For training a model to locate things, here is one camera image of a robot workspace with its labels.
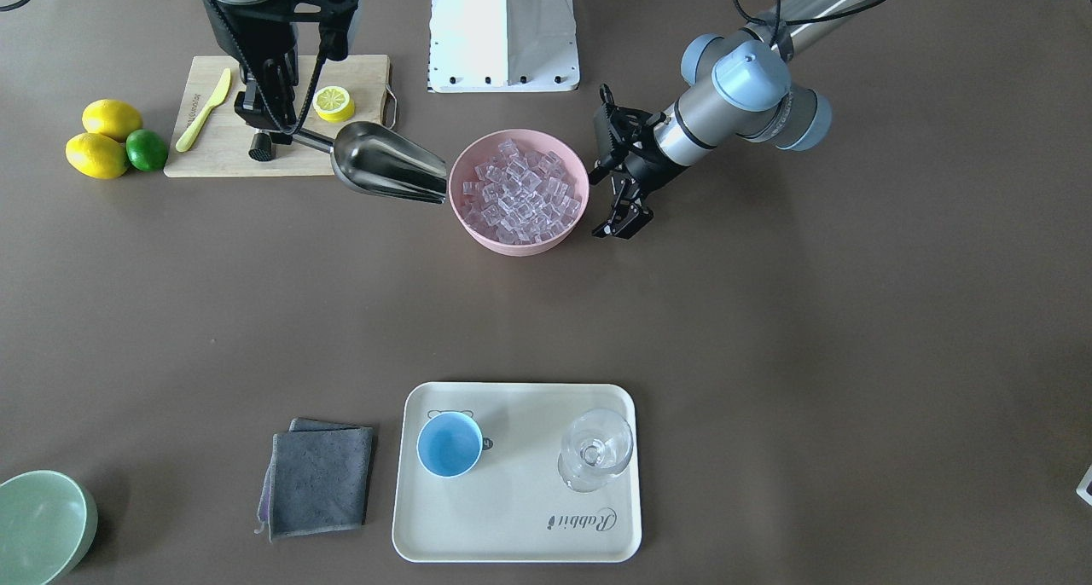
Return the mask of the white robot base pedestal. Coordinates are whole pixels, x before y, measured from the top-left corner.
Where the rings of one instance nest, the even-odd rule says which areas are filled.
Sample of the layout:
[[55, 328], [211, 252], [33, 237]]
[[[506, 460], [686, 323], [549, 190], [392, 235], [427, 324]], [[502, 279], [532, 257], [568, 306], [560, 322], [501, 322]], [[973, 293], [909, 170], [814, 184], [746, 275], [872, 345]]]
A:
[[432, 0], [427, 88], [550, 93], [578, 88], [573, 0]]

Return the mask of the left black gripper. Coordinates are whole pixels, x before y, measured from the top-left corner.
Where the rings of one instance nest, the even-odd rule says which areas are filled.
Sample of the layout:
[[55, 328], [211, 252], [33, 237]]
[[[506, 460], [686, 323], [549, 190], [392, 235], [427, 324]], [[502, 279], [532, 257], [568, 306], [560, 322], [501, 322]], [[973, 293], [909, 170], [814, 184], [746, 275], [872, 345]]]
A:
[[609, 174], [620, 176], [612, 176], [612, 216], [592, 235], [628, 240], [654, 216], [643, 204], [631, 204], [632, 180], [641, 193], [650, 194], [670, 183], [686, 166], [670, 160], [658, 146], [655, 127], [667, 121], [666, 114], [618, 106], [608, 84], [601, 84], [598, 95], [601, 108], [592, 118], [598, 156], [589, 170], [589, 182], [596, 186]]

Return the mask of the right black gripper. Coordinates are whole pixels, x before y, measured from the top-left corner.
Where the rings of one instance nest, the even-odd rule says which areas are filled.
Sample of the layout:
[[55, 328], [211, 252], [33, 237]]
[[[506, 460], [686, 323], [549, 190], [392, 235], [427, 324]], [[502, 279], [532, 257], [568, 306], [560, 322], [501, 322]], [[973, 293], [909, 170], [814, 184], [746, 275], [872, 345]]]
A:
[[202, 0], [221, 49], [241, 65], [246, 88], [235, 114], [248, 126], [274, 133], [300, 130], [305, 111], [295, 111], [299, 84], [300, 23], [316, 23], [319, 53], [308, 95], [325, 61], [343, 61], [360, 0]]

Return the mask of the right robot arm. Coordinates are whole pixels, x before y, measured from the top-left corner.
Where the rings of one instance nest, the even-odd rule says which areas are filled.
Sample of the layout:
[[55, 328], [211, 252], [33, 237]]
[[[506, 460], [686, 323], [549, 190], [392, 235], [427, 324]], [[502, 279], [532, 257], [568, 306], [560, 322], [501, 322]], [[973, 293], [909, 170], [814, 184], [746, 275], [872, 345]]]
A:
[[317, 63], [307, 95], [312, 96], [325, 61], [351, 53], [359, 0], [202, 0], [214, 36], [238, 61], [245, 88], [235, 97], [235, 114], [259, 130], [290, 136], [300, 130], [305, 111], [295, 111], [299, 84], [298, 23], [316, 23]]

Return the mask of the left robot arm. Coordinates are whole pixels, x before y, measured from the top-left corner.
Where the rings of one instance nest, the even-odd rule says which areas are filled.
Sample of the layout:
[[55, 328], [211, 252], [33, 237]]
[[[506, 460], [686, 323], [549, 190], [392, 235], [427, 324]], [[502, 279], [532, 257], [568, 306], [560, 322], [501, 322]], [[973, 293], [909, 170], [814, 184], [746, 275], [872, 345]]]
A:
[[598, 89], [592, 122], [597, 156], [587, 176], [612, 181], [612, 212], [596, 238], [630, 239], [653, 219], [648, 196], [740, 138], [779, 150], [806, 151], [826, 138], [834, 111], [822, 93], [794, 83], [796, 53], [851, 19], [892, 0], [773, 0], [749, 13], [732, 0], [741, 28], [690, 41], [680, 60], [682, 95], [658, 111], [620, 106], [612, 88]]

